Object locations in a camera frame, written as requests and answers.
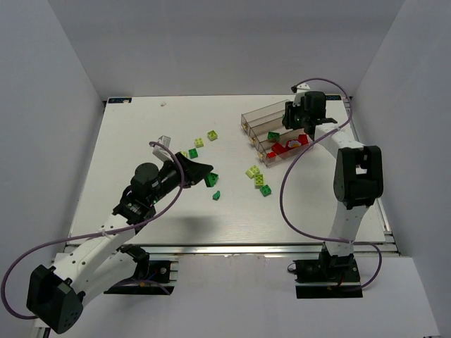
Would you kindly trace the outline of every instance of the black bracket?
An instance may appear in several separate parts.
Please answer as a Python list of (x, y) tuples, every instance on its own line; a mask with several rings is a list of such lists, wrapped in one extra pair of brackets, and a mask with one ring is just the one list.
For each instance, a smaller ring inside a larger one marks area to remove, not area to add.
[(295, 261), (296, 298), (330, 299), (362, 298), (360, 274), (355, 260), (343, 274), (329, 277), (319, 265), (318, 259)]
[[(366, 173), (357, 174), (356, 168)], [(381, 149), (378, 146), (338, 149), (333, 192), (348, 210), (355, 206), (372, 206), (383, 193)]]

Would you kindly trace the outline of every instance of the white table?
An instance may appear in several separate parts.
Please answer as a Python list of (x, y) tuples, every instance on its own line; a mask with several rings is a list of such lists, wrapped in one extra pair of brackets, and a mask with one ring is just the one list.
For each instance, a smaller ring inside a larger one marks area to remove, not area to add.
[[(266, 168), (240, 126), (243, 113), (293, 95), (134, 97), (128, 104), (107, 104), (94, 156), (73, 220), (71, 235), (95, 232), (117, 205), (136, 167), (159, 160), (148, 143), (161, 135), (171, 137), (176, 152), (194, 148), (201, 137), (196, 161), (214, 166), (218, 184), (201, 182), (182, 193), (162, 218), (149, 224), (130, 242), (135, 244), (294, 244), (312, 240), (293, 232), (283, 221), (278, 195), (289, 162)], [(328, 117), (346, 119), (341, 101), (328, 101)], [(207, 132), (218, 139), (210, 142)], [(345, 131), (352, 135), (350, 127)], [(245, 171), (258, 165), (273, 193), (263, 197)], [(335, 159), (316, 145), (298, 162), (285, 189), (289, 219), (305, 232), (326, 237), (335, 215), (333, 194)], [(212, 195), (221, 191), (219, 201)], [(157, 212), (174, 197), (172, 192), (156, 205)], [(376, 205), (362, 221), (357, 240), (384, 242), (383, 218)]]

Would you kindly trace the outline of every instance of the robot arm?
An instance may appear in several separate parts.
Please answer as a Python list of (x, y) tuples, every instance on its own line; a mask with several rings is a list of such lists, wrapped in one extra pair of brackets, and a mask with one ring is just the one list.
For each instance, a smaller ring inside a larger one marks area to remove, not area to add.
[[(325, 123), (315, 128), (315, 139), (338, 129), (337, 123)], [(323, 146), (337, 160), (333, 189), (337, 209), (330, 238), (353, 242), (362, 218), (383, 191), (381, 150), (365, 146), (339, 130), (322, 139)], [(326, 242), (331, 256), (350, 256), (353, 246), (346, 243)]]
[[(320, 139), (339, 129), (337, 121), (326, 118), (326, 95), (301, 92), (285, 104), (283, 125), (304, 129), (312, 139)], [(369, 206), (383, 192), (382, 155), (377, 146), (365, 146), (338, 130), (321, 144), (337, 160), (333, 190), (337, 209), (329, 238), (353, 242)], [(319, 266), (327, 278), (342, 275), (354, 263), (353, 245), (326, 242), (319, 256)]]
[[(197, 184), (213, 170), (211, 165), (192, 162), (181, 153), (175, 157), (185, 174), (184, 188)], [(156, 213), (155, 203), (180, 183), (180, 171), (172, 161), (164, 161), (160, 170), (153, 163), (138, 166), (120, 203), (99, 228), (104, 235), (85, 240), (50, 268), (40, 265), (32, 272), (27, 308), (61, 334), (75, 324), (93, 298), (116, 283), (149, 278), (149, 254), (132, 244), (123, 246), (142, 227), (115, 234), (105, 231), (149, 220)]]

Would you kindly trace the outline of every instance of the small white object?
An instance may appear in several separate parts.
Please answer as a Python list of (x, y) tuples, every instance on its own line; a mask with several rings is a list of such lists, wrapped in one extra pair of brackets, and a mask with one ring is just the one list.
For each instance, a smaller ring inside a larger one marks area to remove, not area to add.
[[(163, 144), (166, 148), (169, 148), (169, 144), (171, 143), (171, 138), (168, 136), (160, 136), (158, 139), (158, 143)], [(169, 155), (165, 150), (163, 150), (160, 146), (155, 146), (152, 153), (161, 161), (170, 161), (171, 155)]]

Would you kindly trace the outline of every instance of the transparent plastic box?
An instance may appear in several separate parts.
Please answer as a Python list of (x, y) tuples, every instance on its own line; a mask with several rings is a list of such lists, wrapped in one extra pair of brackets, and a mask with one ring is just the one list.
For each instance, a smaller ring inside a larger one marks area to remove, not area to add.
[(275, 144), (275, 142), (268, 140), (268, 132), (279, 133), (280, 139), (278, 142), (284, 147), (287, 141), (297, 139), (300, 134), (304, 134), (302, 130), (286, 130), (283, 127), (282, 118), (285, 113), (285, 102), (288, 102), (288, 100), (241, 115), (241, 126), (249, 137), (251, 144), (257, 150), (260, 160), (267, 167), (297, 155), (307, 146), (299, 146), (275, 157), (268, 157), (268, 154), (272, 152), (271, 147)]

